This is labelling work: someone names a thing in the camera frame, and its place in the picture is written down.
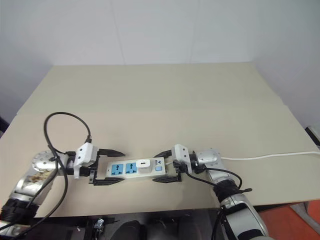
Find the robotic arm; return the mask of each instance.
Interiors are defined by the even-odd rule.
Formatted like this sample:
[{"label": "robotic arm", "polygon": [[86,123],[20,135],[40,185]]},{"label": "robotic arm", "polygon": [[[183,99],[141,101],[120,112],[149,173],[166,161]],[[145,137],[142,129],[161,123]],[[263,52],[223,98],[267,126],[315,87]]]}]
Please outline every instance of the robotic arm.
[{"label": "robotic arm", "polygon": [[268,237],[265,223],[243,194],[252,189],[238,188],[216,150],[211,148],[189,154],[185,146],[176,144],[171,152],[173,163],[179,171],[187,175],[192,174],[193,170],[195,173],[207,171],[220,202],[221,212],[217,220],[221,221],[226,240],[272,240]]},{"label": "robotic arm", "polygon": [[[122,152],[112,149],[99,149],[89,142],[78,148],[76,152],[58,153],[68,175],[75,179],[89,177],[89,184],[107,186],[123,181],[119,177],[97,179],[100,156],[122,157]],[[51,151],[37,154],[30,169],[17,182],[9,199],[1,209],[0,236],[15,237],[30,228],[30,222],[36,215],[39,206],[52,188],[54,179],[64,173],[59,163],[54,161]]]}]

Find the table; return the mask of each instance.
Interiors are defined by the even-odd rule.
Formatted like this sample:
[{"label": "table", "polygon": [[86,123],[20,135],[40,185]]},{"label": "table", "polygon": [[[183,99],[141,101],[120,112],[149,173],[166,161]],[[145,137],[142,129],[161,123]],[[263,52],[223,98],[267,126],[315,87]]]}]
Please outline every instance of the table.
[{"label": "table", "polygon": [[[78,115],[91,128],[92,143],[121,151],[126,157],[149,158],[180,143],[190,151],[218,149],[231,158],[273,153],[317,151],[282,100],[251,63],[131,66],[54,66],[17,113],[0,139],[1,203],[30,167],[34,155],[47,149],[45,117],[57,111]],[[85,128],[68,116],[48,126],[54,146],[78,148]],[[253,205],[320,198],[320,159],[314,155],[227,161],[242,176]],[[88,178],[69,176],[65,201],[53,216],[87,216],[217,207],[209,185],[182,176],[182,182],[125,180],[93,186]],[[39,208],[43,217],[64,188],[57,177]]]}]

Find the electrical outlet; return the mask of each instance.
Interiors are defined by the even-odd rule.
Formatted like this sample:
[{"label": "electrical outlet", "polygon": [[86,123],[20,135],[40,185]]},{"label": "electrical outlet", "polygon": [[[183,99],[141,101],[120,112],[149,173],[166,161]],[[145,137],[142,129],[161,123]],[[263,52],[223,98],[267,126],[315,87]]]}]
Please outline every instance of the electrical outlet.
[{"label": "electrical outlet", "polygon": [[124,173],[124,165],[123,164],[114,164],[111,167],[111,175],[121,175]]},{"label": "electrical outlet", "polygon": [[125,173],[126,174],[136,174],[137,173],[137,165],[135,162],[127,163],[125,165]]},{"label": "electrical outlet", "polygon": [[142,177],[154,178],[164,175],[166,175],[166,165],[163,157],[110,161],[108,162],[105,173],[107,178],[118,177],[124,179],[135,179]]}]

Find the white cable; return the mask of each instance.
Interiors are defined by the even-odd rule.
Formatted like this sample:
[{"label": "white cable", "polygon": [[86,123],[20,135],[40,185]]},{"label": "white cable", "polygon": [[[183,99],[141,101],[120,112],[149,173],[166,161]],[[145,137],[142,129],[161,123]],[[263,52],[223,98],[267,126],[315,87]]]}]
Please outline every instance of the white cable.
[{"label": "white cable", "polygon": [[319,151],[302,151],[302,152],[289,152],[289,153],[276,153],[269,154],[264,156],[256,156],[256,157],[247,157],[247,158],[232,158],[232,157],[221,157],[223,160],[257,160],[257,159],[266,159],[271,157],[282,157],[282,156],[293,156],[293,155],[307,155],[307,154],[315,154],[320,155]]}]

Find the blue outlet socket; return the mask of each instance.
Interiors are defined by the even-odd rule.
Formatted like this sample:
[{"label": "blue outlet socket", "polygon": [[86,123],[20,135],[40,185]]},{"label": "blue outlet socket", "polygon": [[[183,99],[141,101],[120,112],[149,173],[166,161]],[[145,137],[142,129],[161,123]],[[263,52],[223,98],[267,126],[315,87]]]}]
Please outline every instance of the blue outlet socket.
[{"label": "blue outlet socket", "polygon": [[120,175],[124,172],[124,165],[123,164],[114,164],[111,167],[111,175]]},{"label": "blue outlet socket", "polygon": [[135,162],[127,163],[125,165],[125,173],[126,174],[136,174],[137,173],[137,166]]}]

